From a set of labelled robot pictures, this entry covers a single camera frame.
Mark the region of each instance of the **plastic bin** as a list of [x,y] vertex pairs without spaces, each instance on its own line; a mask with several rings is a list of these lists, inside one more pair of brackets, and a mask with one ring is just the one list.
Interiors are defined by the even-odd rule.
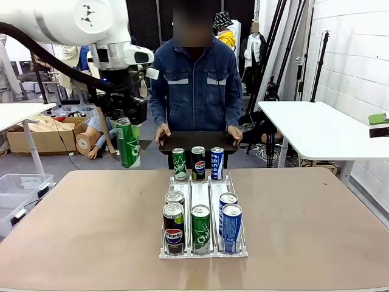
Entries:
[[83,116],[86,117],[94,117],[97,116],[96,107],[92,105],[82,105],[77,108],[77,111],[79,111]]
[[79,105],[63,105],[61,108],[53,111],[55,117],[67,117],[68,114],[78,111],[77,108]]
[[[7,236],[53,187],[53,175],[8,174],[0,178],[0,237]],[[22,217],[15,219],[22,210]]]

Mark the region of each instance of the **white tray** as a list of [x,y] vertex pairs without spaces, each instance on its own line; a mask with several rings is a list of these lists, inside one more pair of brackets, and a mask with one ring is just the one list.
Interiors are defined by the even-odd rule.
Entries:
[[[189,176],[188,181],[180,182],[174,179],[174,173],[170,176],[169,191],[180,190],[185,197],[185,249],[181,255],[170,255],[165,243],[164,224],[161,229],[160,259],[201,259],[210,257],[247,257],[249,256],[244,237],[243,220],[241,226],[239,250],[234,254],[223,253],[223,242],[219,235],[219,197],[222,193],[235,193],[230,173],[225,171],[225,178],[221,181],[214,181],[210,175],[204,181],[193,181]],[[195,254],[191,240],[191,207],[197,204],[209,206],[211,210],[211,237],[210,252],[205,255]]]

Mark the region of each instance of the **denim jacket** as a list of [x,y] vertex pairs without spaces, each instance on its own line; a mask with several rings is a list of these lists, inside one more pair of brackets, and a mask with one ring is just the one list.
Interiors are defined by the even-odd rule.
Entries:
[[233,51],[214,38],[194,61],[170,40],[155,54],[158,80],[151,81],[150,107],[156,126],[171,131],[225,131],[238,126],[242,84]]

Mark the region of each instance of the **pepsi logo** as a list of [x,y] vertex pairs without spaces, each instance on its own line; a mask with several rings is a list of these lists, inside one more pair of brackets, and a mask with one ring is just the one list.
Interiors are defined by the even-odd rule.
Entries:
[[165,236],[168,243],[176,245],[181,241],[182,231],[180,229],[166,229]]
[[204,172],[205,171],[205,161],[199,161],[194,165],[194,168],[198,172]]

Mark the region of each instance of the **checkered hat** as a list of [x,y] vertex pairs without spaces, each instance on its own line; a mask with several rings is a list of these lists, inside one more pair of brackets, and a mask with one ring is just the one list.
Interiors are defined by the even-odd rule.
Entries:
[[213,23],[214,29],[219,29],[221,27],[227,27],[233,25],[231,21],[230,14],[227,11],[219,12],[216,14],[215,22]]

